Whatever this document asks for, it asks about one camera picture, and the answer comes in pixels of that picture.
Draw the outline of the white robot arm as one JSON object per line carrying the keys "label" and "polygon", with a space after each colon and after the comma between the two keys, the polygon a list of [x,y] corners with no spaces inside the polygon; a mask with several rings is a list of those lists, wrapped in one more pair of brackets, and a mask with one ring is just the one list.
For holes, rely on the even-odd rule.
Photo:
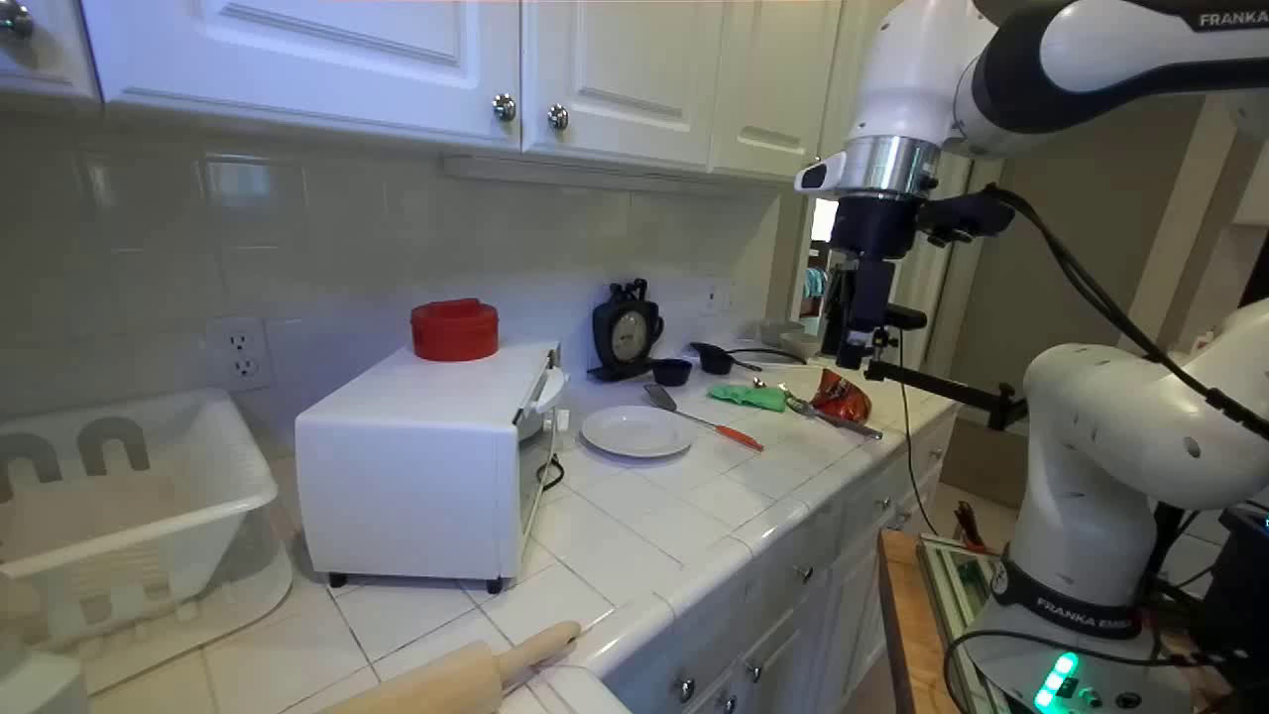
{"label": "white robot arm", "polygon": [[[897,260],[910,237],[991,233],[1024,212],[998,185],[930,195],[946,150],[988,154],[1089,125],[1128,98],[1249,93],[1269,80],[1265,0],[898,0],[867,51],[848,142],[797,185],[838,203],[832,246],[855,260],[838,357],[884,343]],[[1230,509],[1265,490],[1259,307],[1175,357],[1054,345],[1027,365],[1027,496],[972,632],[946,643],[1029,714],[1191,714],[1184,668],[1143,627],[1155,511]]]}

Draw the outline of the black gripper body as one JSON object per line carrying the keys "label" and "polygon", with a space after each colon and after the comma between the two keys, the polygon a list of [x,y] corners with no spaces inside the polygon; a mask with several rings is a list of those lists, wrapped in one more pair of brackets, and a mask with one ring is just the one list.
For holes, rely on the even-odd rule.
{"label": "black gripper body", "polygon": [[897,261],[910,250],[914,203],[910,200],[840,200],[828,246],[846,260],[832,281],[828,332],[832,349],[867,349],[881,326],[924,328],[928,319],[891,307]]}

